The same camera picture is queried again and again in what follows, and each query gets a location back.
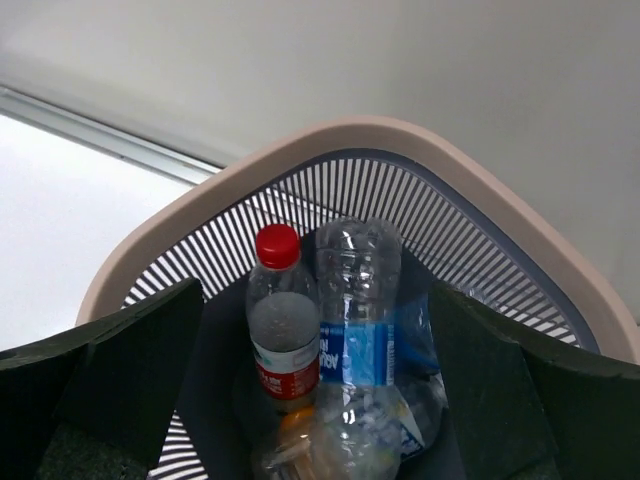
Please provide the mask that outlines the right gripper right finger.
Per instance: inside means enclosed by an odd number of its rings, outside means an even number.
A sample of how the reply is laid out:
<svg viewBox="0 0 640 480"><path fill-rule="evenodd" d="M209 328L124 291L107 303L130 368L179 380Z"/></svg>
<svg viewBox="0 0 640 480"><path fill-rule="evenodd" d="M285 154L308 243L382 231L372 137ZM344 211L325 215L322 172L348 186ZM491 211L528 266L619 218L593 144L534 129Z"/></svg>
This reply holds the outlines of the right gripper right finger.
<svg viewBox="0 0 640 480"><path fill-rule="evenodd" d="M636 479L639 367L434 282L428 309L469 479Z"/></svg>

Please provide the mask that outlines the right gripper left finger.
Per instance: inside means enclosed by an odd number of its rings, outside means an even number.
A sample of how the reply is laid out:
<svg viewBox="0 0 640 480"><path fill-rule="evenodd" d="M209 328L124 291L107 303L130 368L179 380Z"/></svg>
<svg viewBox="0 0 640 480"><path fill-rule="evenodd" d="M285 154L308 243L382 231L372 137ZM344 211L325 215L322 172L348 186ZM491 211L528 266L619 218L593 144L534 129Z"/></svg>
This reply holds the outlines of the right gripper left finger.
<svg viewBox="0 0 640 480"><path fill-rule="evenodd" d="M1 353L4 479L144 479L161 455L203 310L196 279Z"/></svg>

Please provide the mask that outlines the clear unlabelled plastic bottle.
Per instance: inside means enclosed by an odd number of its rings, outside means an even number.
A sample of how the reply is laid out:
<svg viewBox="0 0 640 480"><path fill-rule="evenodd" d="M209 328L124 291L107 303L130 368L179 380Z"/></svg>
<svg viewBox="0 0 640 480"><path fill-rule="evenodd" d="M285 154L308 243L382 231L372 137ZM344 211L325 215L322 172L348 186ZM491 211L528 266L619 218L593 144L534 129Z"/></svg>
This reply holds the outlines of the clear unlabelled plastic bottle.
<svg viewBox="0 0 640 480"><path fill-rule="evenodd" d="M370 433L329 425L277 432L252 453L258 479L393 479L399 452Z"/></svg>

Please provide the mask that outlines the orange juice bottle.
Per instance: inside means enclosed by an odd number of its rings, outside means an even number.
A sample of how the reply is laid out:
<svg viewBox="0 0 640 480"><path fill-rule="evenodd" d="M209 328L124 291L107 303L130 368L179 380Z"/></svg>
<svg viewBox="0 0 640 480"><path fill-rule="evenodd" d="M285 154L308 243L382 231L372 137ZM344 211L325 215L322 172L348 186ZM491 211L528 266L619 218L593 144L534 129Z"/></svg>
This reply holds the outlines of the orange juice bottle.
<svg viewBox="0 0 640 480"><path fill-rule="evenodd" d="M278 479L320 479L310 452L314 408L304 407L284 416L271 465Z"/></svg>

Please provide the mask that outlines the red label water bottle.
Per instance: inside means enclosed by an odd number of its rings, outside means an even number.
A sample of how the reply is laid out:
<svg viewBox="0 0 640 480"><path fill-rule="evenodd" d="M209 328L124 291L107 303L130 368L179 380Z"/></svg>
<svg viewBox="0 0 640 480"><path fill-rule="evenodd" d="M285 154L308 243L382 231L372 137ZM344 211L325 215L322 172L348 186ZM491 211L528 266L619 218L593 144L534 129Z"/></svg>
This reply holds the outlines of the red label water bottle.
<svg viewBox="0 0 640 480"><path fill-rule="evenodd" d="M279 412L313 403L319 381L317 287L293 227L271 224L255 240L246 317L259 382Z"/></svg>

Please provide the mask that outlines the blue label bottle white cap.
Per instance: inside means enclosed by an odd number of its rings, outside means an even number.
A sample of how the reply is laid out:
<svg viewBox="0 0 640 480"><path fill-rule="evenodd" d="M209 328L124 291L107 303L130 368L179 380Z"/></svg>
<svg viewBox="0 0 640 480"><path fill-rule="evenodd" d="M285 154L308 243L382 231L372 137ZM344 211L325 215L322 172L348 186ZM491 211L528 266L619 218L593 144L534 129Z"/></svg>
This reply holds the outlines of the blue label bottle white cap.
<svg viewBox="0 0 640 480"><path fill-rule="evenodd" d="M316 411L344 440L395 445L394 305L402 245L388 221L340 218L316 234L320 383Z"/></svg>

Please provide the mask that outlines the clear bottle white blue label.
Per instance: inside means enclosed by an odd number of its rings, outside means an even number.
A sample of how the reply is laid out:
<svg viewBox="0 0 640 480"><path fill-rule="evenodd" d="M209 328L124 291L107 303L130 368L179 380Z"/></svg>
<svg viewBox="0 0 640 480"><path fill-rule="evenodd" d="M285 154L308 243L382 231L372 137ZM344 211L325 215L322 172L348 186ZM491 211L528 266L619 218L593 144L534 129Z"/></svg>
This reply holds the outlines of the clear bottle white blue label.
<svg viewBox="0 0 640 480"><path fill-rule="evenodd" d="M390 478L433 445L448 408L438 377L399 375L389 385L342 388L339 452L354 478Z"/></svg>

